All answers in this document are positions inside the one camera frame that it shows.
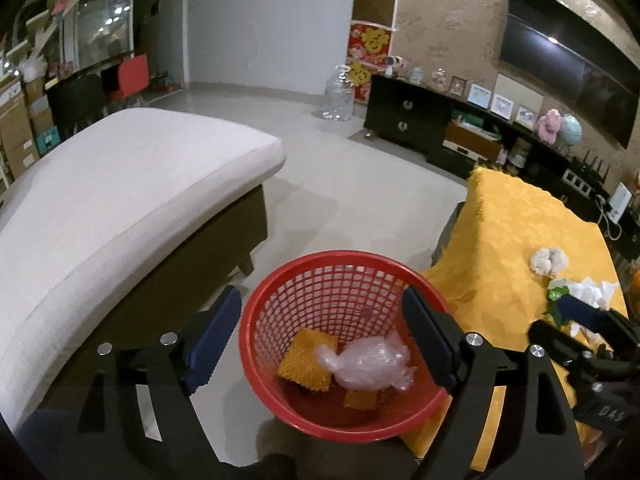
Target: bolt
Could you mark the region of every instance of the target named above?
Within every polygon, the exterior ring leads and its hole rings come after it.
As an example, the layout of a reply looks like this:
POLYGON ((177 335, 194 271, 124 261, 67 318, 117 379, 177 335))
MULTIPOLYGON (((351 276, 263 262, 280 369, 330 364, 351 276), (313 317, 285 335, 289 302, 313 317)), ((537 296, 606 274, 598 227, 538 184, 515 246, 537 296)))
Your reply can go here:
POLYGON ((164 346, 169 346, 178 341, 178 335, 175 332, 167 332, 166 334, 162 334, 160 336, 160 342, 164 346))
POLYGON ((475 332, 471 332, 467 334, 465 339, 466 339, 466 342, 469 343, 471 346, 480 346, 484 342, 484 340, 482 339, 482 336, 480 334, 476 334, 475 332))
POLYGON ((111 343, 102 343, 98 346, 98 355, 107 355, 113 350, 113 345, 111 343))
POLYGON ((542 346, 540 346, 540 345, 531 345, 531 348, 529 348, 529 351, 535 357, 542 357, 545 354, 545 349, 542 348, 542 346))

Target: teal box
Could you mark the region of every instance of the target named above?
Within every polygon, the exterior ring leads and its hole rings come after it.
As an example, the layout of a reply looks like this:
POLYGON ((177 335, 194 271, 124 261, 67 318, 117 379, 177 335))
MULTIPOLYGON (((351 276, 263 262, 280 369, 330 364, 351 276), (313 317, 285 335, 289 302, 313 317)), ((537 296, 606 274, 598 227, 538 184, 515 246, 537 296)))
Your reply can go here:
POLYGON ((40 156, 53 150, 60 144, 60 135, 58 134, 58 127, 54 126, 43 134, 36 137, 36 147, 40 156))

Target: yellow blanket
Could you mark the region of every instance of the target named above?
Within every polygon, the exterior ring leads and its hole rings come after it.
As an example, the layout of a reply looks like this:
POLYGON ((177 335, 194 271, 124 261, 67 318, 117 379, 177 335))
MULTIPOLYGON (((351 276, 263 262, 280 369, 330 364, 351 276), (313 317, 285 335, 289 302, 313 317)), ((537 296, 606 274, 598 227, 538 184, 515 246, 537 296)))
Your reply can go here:
MULTIPOLYGON (((618 281, 596 224, 580 220, 548 192, 519 178, 477 168, 449 244, 424 276, 447 300, 462 330, 478 332, 497 347, 523 350, 529 325, 546 310, 548 285, 548 278, 529 270, 529 259, 539 248, 556 246, 570 261, 559 277, 618 281)), ((626 315, 620 289, 610 306, 626 315)), ((556 371, 573 405, 566 373, 559 367, 556 371)), ((503 400, 504 388, 496 388, 473 468, 486 466, 503 400)), ((419 430, 402 436, 416 456, 423 457, 429 449, 448 406, 447 402, 419 430)), ((581 438, 586 431, 578 425, 581 438)))

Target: sofa leg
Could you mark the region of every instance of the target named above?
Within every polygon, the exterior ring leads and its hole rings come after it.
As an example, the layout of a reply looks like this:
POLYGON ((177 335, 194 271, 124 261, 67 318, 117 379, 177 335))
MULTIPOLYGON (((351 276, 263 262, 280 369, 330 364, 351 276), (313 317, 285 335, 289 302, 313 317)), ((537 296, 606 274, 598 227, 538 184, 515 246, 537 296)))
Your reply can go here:
POLYGON ((245 260, 240 262, 238 265, 240 272, 242 272, 245 276, 248 276, 252 272, 254 272, 254 262, 251 260, 251 256, 247 256, 245 260))

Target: basket rim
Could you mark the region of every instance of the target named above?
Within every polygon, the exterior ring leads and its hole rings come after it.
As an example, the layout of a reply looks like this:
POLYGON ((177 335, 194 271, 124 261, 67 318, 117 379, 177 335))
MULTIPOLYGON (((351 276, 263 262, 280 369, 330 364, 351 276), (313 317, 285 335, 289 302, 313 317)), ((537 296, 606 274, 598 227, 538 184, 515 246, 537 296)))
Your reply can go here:
MULTIPOLYGON (((385 266, 395 267, 396 269, 408 273, 415 278, 421 285, 422 290, 427 291, 431 299, 436 300, 439 306, 446 314, 451 314, 451 310, 447 305, 442 295, 437 289, 431 285, 424 277, 422 277, 415 270, 401 264, 391 258, 382 256, 380 254, 369 253, 367 251, 356 250, 331 250, 321 251, 318 253, 306 254, 300 256, 290 262, 278 267, 271 272, 266 278, 264 278, 258 287, 251 294, 251 297, 247 301, 242 318, 240 321, 240 329, 238 334, 238 346, 240 351, 240 359, 242 362, 242 368, 244 375, 247 378, 251 388, 256 396, 264 403, 264 405, 277 416, 280 420, 289 424, 303 433, 322 438, 324 440, 333 440, 336 442, 354 442, 354 443, 366 443, 374 442, 376 440, 383 440, 398 436, 398 434, 405 431, 413 430, 425 422, 427 418, 433 415, 434 412, 442 405, 447 397, 446 390, 440 388, 439 391, 433 396, 433 398, 425 404, 420 410, 409 416, 402 422, 398 422, 388 428, 381 428, 380 430, 367 430, 367 431, 347 431, 339 428, 330 428, 316 424, 309 420, 306 420, 299 415, 295 410, 292 410, 289 406, 282 404, 264 385, 260 378, 260 373, 255 366, 254 359, 252 357, 252 345, 251 334, 255 329, 258 313, 260 309, 259 305, 264 301, 265 295, 274 287, 276 281, 281 280, 283 274, 288 274, 290 271, 297 267, 309 264, 314 261, 326 260, 327 258, 355 258, 356 260, 364 260, 372 263, 376 261, 384 264, 385 266)), ((340 265, 340 263, 332 263, 330 265, 340 265)), ((348 265, 359 266, 359 264, 353 261, 348 265)))

